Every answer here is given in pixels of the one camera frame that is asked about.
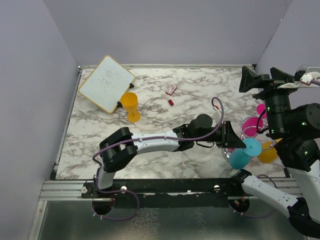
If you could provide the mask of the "blue wine glass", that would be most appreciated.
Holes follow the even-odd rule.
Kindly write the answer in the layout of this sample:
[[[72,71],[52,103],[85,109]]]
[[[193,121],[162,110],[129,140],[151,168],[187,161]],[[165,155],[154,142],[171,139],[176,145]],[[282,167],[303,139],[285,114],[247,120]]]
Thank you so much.
[[[229,165],[236,170],[243,169],[252,157],[257,157],[262,152],[262,145],[254,138],[246,138],[243,143],[245,148],[235,149],[228,158]]]

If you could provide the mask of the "pink wine glass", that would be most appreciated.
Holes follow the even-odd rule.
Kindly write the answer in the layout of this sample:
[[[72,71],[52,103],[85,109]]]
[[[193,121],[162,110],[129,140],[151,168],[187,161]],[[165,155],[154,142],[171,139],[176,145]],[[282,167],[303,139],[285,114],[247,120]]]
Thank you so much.
[[[240,138],[245,140],[247,138],[256,138],[262,130],[267,127],[267,113],[264,103],[256,107],[257,116],[249,116],[242,118],[239,115],[234,115],[230,121],[239,127]]]

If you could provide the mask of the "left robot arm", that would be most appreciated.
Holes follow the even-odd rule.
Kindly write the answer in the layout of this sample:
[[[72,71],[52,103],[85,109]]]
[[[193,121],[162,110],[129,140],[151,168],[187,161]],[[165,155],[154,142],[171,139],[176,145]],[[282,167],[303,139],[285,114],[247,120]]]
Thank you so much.
[[[213,126],[213,119],[207,114],[200,114],[190,123],[164,133],[133,133],[128,127],[121,127],[99,143],[95,156],[101,157],[102,162],[93,191],[101,198],[106,197],[116,172],[124,169],[135,156],[161,151],[183,152],[200,142],[213,143],[218,148],[246,148],[230,121],[219,121]]]

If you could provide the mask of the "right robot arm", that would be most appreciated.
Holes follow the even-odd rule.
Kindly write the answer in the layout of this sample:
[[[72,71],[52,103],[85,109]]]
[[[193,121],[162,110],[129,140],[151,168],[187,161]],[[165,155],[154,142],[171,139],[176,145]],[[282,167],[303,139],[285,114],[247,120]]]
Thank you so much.
[[[320,236],[320,106],[310,103],[291,108],[289,95],[302,87],[317,87],[320,69],[302,65],[294,75],[275,67],[269,74],[258,75],[244,66],[239,91],[253,88],[253,97],[265,104],[268,136],[276,140],[275,150],[283,165],[294,177],[301,197],[272,187],[242,169],[232,176],[229,189],[236,195],[253,195],[283,215],[302,235]]]

